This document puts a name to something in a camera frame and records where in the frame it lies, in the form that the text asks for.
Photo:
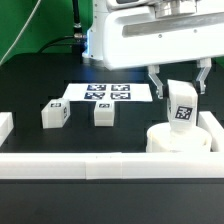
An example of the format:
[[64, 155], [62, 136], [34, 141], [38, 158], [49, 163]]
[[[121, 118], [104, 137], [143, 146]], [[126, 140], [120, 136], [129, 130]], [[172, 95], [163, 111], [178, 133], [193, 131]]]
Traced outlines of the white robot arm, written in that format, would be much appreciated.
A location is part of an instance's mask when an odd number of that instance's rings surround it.
[[163, 64], [197, 62], [205, 92], [211, 60], [224, 56], [224, 0], [93, 0], [84, 61], [110, 70], [146, 66], [160, 98]]

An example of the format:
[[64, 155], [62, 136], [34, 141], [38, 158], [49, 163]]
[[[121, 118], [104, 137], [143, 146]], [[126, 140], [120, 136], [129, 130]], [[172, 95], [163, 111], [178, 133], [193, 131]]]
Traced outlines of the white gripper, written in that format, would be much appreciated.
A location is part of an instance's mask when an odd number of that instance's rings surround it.
[[199, 94], [206, 90], [210, 58], [224, 56], [224, 4], [199, 4], [191, 15], [158, 18], [150, 6], [110, 13], [103, 32], [103, 60], [110, 69], [148, 66], [148, 76], [164, 98], [160, 64], [198, 60]]

